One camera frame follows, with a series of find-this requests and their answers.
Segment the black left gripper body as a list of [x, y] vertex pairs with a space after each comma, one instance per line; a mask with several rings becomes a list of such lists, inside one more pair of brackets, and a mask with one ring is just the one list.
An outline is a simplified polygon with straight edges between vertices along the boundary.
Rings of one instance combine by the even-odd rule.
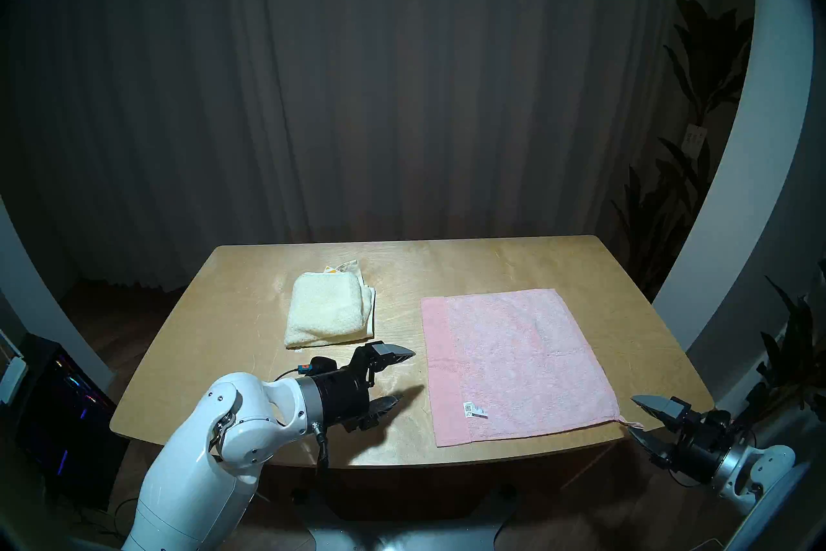
[[375, 383], [371, 370], [371, 345], [357, 347], [349, 364], [339, 368], [336, 361], [315, 357], [315, 385], [320, 395], [324, 426], [341, 424], [347, 432], [368, 430], [362, 416], [368, 410], [369, 391]]

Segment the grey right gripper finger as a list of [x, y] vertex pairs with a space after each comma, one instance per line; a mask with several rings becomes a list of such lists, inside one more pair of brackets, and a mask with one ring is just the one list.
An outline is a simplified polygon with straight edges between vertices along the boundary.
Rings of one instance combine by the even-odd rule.
[[690, 404], [676, 397], [635, 395], [631, 400], [665, 427], [682, 427], [690, 415]]
[[661, 469], [671, 469], [671, 443], [640, 428], [629, 427], [629, 435], [649, 456], [649, 461]]

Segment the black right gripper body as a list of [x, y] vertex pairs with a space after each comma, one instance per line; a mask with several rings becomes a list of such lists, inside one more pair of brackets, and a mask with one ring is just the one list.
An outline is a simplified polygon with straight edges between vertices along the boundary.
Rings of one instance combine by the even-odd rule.
[[732, 415], [725, 410], [705, 414], [689, 410], [680, 425], [665, 468], [700, 484], [709, 484], [733, 447]]

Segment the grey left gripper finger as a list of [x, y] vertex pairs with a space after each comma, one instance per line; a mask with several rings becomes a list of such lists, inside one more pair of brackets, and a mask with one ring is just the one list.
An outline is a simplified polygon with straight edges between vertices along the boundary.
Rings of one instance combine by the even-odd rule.
[[382, 396], [371, 400], [367, 412], [361, 417], [362, 427], [377, 427], [382, 418], [390, 413], [402, 399], [401, 395]]
[[388, 367], [401, 364], [416, 356], [416, 352], [395, 344], [372, 342], [371, 370], [383, 371]]

